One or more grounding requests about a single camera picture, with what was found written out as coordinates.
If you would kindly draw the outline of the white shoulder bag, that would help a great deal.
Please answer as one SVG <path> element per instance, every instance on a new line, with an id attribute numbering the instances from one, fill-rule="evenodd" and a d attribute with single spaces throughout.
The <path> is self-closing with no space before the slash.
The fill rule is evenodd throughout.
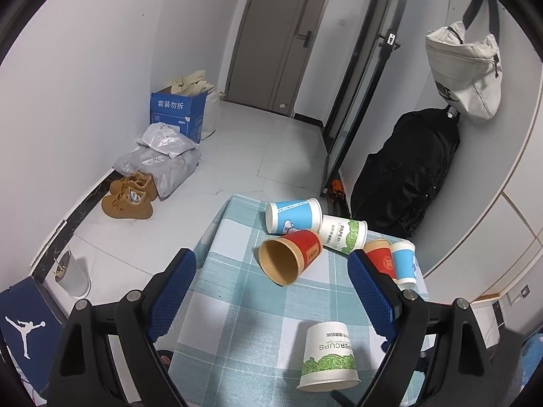
<path id="1" fill-rule="evenodd" d="M 488 5 L 489 33 L 483 40 L 466 41 L 483 4 Z M 503 68 L 497 0 L 471 0 L 463 18 L 429 32 L 425 49 L 439 95 L 458 113 L 474 122 L 492 119 L 502 100 Z"/>

